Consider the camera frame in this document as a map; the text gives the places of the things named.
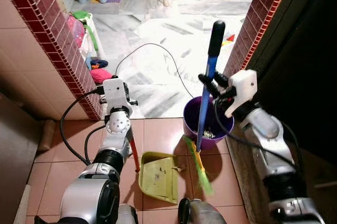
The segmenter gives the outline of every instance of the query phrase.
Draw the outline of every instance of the broom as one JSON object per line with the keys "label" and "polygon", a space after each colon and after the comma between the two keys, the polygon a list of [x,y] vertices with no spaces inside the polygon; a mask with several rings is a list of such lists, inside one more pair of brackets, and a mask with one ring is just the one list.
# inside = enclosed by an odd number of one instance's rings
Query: broom
{"label": "broom", "polygon": [[[207,67],[205,76],[212,81],[214,78],[215,67],[217,57],[220,54],[221,44],[223,40],[223,34],[225,32],[225,23],[222,21],[216,21],[213,24],[210,46],[209,46],[209,56],[207,59]],[[204,86],[202,97],[201,97],[201,105],[200,105],[200,113],[199,113],[199,124],[198,124],[198,132],[196,138],[196,145],[191,139],[186,139],[187,146],[189,147],[190,152],[193,154],[196,163],[196,169],[199,175],[199,181],[204,189],[204,191],[208,194],[213,192],[211,184],[207,178],[205,168],[202,165],[202,161],[200,158],[200,150],[201,150],[201,142],[202,137],[205,130],[205,121],[207,115],[207,107],[210,100],[210,92]]]}

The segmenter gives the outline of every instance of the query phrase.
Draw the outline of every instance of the dustpan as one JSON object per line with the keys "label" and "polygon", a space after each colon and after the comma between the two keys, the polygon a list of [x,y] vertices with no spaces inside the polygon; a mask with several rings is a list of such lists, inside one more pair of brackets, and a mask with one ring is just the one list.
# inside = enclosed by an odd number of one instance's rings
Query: dustpan
{"label": "dustpan", "polygon": [[141,159],[138,184],[142,192],[152,198],[172,204],[178,201],[178,172],[175,155],[145,152]]}

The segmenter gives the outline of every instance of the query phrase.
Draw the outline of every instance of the black handle grip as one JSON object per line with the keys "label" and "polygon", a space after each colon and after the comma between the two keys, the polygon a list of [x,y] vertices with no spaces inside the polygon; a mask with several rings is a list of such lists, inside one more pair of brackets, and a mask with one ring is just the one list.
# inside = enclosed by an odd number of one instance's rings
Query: black handle grip
{"label": "black handle grip", "polygon": [[220,20],[214,22],[210,40],[209,57],[219,56],[225,28],[225,22]]}

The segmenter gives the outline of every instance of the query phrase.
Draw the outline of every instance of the red cloth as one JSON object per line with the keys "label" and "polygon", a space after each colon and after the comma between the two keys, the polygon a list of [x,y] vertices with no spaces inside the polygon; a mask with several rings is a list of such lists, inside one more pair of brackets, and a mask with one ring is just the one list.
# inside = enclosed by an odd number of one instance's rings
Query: red cloth
{"label": "red cloth", "polygon": [[112,78],[112,74],[105,69],[90,70],[90,74],[95,83],[103,83],[104,80]]}

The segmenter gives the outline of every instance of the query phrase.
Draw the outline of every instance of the blue broom handle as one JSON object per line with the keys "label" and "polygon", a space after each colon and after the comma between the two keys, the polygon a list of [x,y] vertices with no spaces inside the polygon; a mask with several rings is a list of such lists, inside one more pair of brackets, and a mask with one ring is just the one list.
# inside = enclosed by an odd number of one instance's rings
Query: blue broom handle
{"label": "blue broom handle", "polygon": [[[223,34],[225,32],[225,23],[222,21],[216,21],[213,24],[212,35],[209,46],[209,57],[207,59],[207,68],[205,75],[210,79],[214,79],[215,67],[217,57],[220,54],[220,49],[223,40]],[[200,113],[199,113],[199,124],[198,124],[198,133],[196,138],[196,150],[200,152],[202,137],[205,130],[205,121],[207,115],[207,107],[210,100],[210,92],[204,86],[202,97],[201,97],[201,105],[200,105]]]}

